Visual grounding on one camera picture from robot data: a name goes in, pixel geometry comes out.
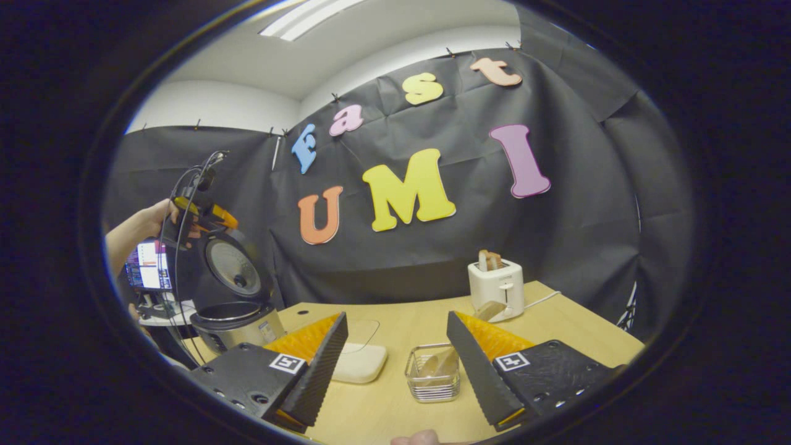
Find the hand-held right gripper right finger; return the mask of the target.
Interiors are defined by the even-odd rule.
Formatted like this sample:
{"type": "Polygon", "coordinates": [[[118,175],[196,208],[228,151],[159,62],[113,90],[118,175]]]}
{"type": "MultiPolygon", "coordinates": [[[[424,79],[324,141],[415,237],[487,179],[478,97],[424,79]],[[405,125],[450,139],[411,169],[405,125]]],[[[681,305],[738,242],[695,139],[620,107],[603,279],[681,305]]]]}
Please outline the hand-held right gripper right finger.
{"type": "Polygon", "coordinates": [[[447,315],[447,338],[484,417],[496,431],[561,412],[621,369],[607,367],[560,340],[532,344],[458,311],[447,315]]]}

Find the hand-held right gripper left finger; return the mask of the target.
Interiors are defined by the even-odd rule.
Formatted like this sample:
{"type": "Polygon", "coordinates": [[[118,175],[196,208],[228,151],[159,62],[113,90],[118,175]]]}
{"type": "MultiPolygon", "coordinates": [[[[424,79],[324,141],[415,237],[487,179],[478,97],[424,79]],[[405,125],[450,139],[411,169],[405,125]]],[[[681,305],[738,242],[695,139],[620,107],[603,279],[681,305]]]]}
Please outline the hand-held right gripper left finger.
{"type": "Polygon", "coordinates": [[[342,311],[263,347],[238,344],[190,377],[248,416],[305,433],[316,423],[348,332],[342,311]]]}

